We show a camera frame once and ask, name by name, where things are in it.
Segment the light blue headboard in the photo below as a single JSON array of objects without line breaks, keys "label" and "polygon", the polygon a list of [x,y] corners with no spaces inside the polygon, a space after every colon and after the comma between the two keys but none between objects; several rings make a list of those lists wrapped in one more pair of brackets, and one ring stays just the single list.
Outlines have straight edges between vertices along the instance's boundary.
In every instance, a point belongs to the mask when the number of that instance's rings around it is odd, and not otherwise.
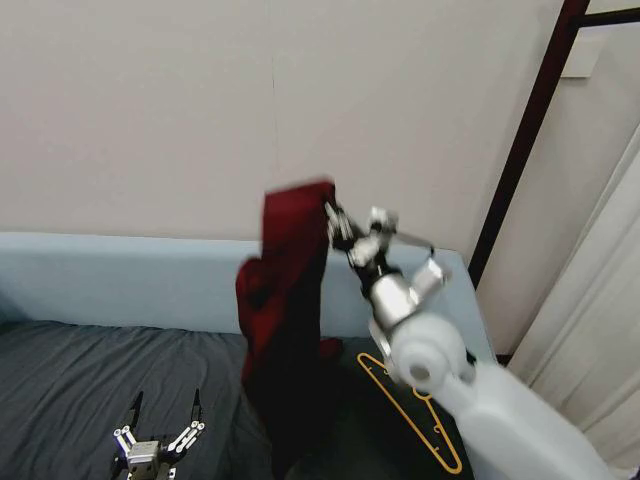
[{"label": "light blue headboard", "polygon": [[[258,242],[0,233],[0,317],[239,333],[235,277],[258,252]],[[460,255],[436,255],[453,277],[428,308],[450,317],[470,350],[490,356]],[[396,245],[390,253],[390,263],[407,274],[424,259],[417,247]],[[356,276],[332,253],[323,282],[323,334],[366,337],[369,316]]]}]

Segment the dark red fabric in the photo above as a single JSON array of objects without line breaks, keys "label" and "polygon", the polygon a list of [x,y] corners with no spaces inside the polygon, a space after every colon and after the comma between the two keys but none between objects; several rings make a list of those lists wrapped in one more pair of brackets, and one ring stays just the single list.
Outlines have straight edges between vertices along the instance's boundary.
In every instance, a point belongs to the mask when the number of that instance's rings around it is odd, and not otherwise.
[{"label": "dark red fabric", "polygon": [[341,345],[320,342],[320,285],[328,249],[324,203],[334,190],[325,181],[267,194],[262,255],[247,260],[236,279],[238,319],[248,342],[242,380],[271,439],[276,478],[330,415],[323,360]]}]

